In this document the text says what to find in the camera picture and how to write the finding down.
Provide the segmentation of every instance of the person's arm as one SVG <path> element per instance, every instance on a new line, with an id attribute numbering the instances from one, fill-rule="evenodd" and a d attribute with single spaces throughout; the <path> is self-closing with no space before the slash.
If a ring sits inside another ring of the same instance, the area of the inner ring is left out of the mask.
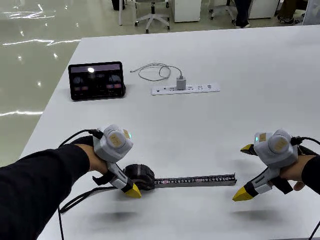
<path id="1" fill-rule="evenodd" d="M 107 172 L 93 147 L 67 144 L 0 168 L 0 239 L 35 240 L 75 181 L 88 171 Z"/>
<path id="2" fill-rule="evenodd" d="M 294 180 L 297 183 L 293 189 L 301 190 L 305 185 L 316 193 L 320 194 L 320 156 L 301 155 L 298 161 L 291 166 L 284 167 L 280 177 L 287 180 Z"/>

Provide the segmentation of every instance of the white power strip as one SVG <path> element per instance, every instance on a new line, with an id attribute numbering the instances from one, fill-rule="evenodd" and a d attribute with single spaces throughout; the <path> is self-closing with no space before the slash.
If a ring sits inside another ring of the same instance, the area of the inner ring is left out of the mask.
<path id="1" fill-rule="evenodd" d="M 185 90 L 177 90 L 176 86 L 154 86 L 151 88 L 151 95 L 193 94 L 209 92 L 220 92 L 219 84 L 191 84 L 187 85 Z"/>

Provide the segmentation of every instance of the measuring tape blade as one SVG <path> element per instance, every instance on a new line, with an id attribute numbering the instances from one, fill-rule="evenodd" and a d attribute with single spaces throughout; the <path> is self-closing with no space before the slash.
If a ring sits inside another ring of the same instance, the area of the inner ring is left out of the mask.
<path id="1" fill-rule="evenodd" d="M 154 187 L 179 188 L 179 187 L 212 187 L 233 186 L 237 182 L 235 174 L 210 175 L 210 176 L 188 176 L 173 178 L 156 178 Z"/>

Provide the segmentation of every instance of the tabletop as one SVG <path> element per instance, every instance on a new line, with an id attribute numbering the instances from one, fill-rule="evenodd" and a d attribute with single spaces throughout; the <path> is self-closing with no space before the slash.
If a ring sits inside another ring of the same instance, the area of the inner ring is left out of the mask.
<path id="1" fill-rule="evenodd" d="M 73 133 L 117 124 L 132 150 L 119 166 L 148 165 L 156 177 L 235 173 L 235 186 L 160 188 L 131 199 L 120 191 L 95 194 L 62 215 L 65 240 L 280 239 L 308 237 L 320 218 L 319 196 L 305 187 L 277 189 L 252 200 L 232 197 L 265 165 L 240 149 L 256 132 L 283 128 L 320 139 L 320 26 L 175 32 L 83 38 L 69 64 L 121 61 L 122 99 L 73 102 L 64 71 L 22 156 L 56 148 Z M 219 83 L 220 92 L 151 95 L 130 70 L 158 62 L 179 67 L 192 83 Z M 305 143 L 314 151 L 320 147 Z M 64 203 L 95 186 L 81 177 Z M 40 240 L 60 238 L 57 213 Z"/>

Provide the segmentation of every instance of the shiny floor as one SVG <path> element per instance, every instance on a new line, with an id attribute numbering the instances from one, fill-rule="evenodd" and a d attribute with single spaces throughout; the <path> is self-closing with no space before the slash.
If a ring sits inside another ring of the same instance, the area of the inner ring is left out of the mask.
<path id="1" fill-rule="evenodd" d="M 233 28 L 225 12 L 210 20 L 208 3 L 203 2 L 200 22 L 171 22 L 170 32 Z M 131 7 L 123 11 L 123 26 L 118 26 L 111 0 L 0 1 L 0 166 L 19 158 L 81 38 L 145 32 L 144 23 L 133 26 Z M 162 9 L 167 11 L 157 4 L 156 11 Z M 149 12 L 148 3 L 139 5 L 138 15 Z M 274 18 L 250 23 L 278 24 Z M 167 29 L 155 23 L 150 32 Z"/>

